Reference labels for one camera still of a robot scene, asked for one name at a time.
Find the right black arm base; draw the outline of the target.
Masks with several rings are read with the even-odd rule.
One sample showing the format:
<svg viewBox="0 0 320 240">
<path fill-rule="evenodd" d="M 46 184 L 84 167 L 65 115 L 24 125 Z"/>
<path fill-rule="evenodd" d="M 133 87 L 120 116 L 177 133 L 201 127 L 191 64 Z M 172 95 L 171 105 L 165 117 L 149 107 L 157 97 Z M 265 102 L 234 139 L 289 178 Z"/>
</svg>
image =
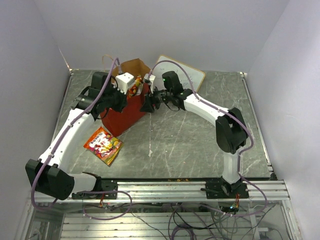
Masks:
<svg viewBox="0 0 320 240">
<path fill-rule="evenodd" d="M 219 180 L 207 181 L 200 189 L 205 192 L 207 199 L 248 199 L 249 191 L 247 185 L 241 182 L 235 189 L 232 189 L 227 183 L 221 183 Z"/>
</svg>

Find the colourful candy bag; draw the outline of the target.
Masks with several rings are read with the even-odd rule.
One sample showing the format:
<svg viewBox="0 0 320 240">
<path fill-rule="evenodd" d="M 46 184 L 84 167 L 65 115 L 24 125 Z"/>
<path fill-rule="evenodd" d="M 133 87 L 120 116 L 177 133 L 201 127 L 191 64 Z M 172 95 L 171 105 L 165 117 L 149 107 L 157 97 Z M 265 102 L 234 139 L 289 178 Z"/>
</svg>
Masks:
<svg viewBox="0 0 320 240">
<path fill-rule="evenodd" d="M 100 126 L 86 141 L 83 147 L 93 153 L 107 166 L 116 159 L 123 142 Z"/>
</svg>

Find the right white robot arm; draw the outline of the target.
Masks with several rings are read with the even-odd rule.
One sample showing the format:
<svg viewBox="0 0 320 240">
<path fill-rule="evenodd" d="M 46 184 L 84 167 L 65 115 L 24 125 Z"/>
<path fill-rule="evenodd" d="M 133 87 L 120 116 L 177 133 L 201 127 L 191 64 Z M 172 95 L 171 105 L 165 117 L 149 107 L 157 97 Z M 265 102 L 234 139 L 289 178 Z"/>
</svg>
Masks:
<svg viewBox="0 0 320 240">
<path fill-rule="evenodd" d="M 162 74 L 164 89 L 154 87 L 155 76 L 145 74 L 143 81 L 148 84 L 148 93 L 144 95 L 141 112 L 153 113 L 161 104 L 173 105 L 177 110 L 191 112 L 205 119 L 215 127 L 216 142 L 224 152 L 221 194 L 226 198 L 233 197 L 238 192 L 240 177 L 239 154 L 246 145 L 249 134 L 245 130 L 245 122 L 241 111 L 234 107 L 227 109 L 215 105 L 192 89 L 183 88 L 179 77 L 174 71 Z"/>
</svg>

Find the orange white snack pack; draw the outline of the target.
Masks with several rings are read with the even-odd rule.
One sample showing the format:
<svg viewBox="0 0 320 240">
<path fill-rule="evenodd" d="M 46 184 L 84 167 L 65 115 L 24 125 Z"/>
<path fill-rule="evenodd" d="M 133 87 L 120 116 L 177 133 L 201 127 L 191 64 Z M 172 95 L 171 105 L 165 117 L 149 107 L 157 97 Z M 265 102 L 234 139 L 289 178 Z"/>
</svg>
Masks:
<svg viewBox="0 0 320 240">
<path fill-rule="evenodd" d="M 143 80 L 141 75 L 138 75 L 135 78 L 133 85 L 128 90 L 127 99 L 140 95 L 142 91 L 142 87 L 143 87 Z"/>
</svg>

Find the red brown paper bag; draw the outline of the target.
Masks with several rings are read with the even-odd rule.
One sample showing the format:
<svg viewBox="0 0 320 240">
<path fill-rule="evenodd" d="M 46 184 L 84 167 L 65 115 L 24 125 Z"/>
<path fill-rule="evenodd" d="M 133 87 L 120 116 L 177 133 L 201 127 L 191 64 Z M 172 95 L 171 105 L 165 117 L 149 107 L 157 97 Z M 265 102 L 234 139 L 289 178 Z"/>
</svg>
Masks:
<svg viewBox="0 0 320 240">
<path fill-rule="evenodd" d="M 122 62 L 120 68 L 124 73 L 130 73 L 136 78 L 143 78 L 150 71 L 150 68 L 139 58 Z M 149 86 L 144 83 L 140 85 L 140 89 L 142 93 L 127 98 L 127 106 L 122 112 L 106 109 L 100 114 L 102 124 L 114 137 L 120 136 L 146 114 L 140 109 L 144 104 Z"/>
</svg>

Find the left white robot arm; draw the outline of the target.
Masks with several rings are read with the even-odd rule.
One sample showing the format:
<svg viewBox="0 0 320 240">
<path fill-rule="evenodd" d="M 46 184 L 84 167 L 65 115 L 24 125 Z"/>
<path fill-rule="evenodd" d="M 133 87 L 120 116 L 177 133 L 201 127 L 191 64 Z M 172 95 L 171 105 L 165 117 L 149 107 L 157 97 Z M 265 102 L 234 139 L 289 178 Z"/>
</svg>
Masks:
<svg viewBox="0 0 320 240">
<path fill-rule="evenodd" d="M 75 146 L 83 133 L 98 119 L 105 109 L 122 112 L 127 104 L 127 92 L 135 78 L 122 73 L 111 82 L 110 73 L 96 71 L 91 85 L 75 98 L 74 106 L 47 150 L 37 159 L 25 165 L 31 184 L 31 196 L 42 193 L 55 200 L 65 200 L 72 194 L 85 193 L 98 198 L 102 191 L 102 179 L 93 173 L 68 174 L 68 166 Z"/>
</svg>

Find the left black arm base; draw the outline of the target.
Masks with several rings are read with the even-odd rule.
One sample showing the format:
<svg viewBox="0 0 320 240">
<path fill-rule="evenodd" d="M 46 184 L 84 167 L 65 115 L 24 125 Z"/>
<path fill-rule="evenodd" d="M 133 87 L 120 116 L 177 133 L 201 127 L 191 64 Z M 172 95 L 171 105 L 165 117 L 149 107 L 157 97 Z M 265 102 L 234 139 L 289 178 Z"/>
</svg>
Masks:
<svg viewBox="0 0 320 240">
<path fill-rule="evenodd" d="M 89 193 L 72 193 L 71 198 L 74 200 L 115 200 L 117 198 L 117 190 L 118 183 L 116 181 L 103 178 L 95 184 L 93 190 L 90 190 Z"/>
</svg>

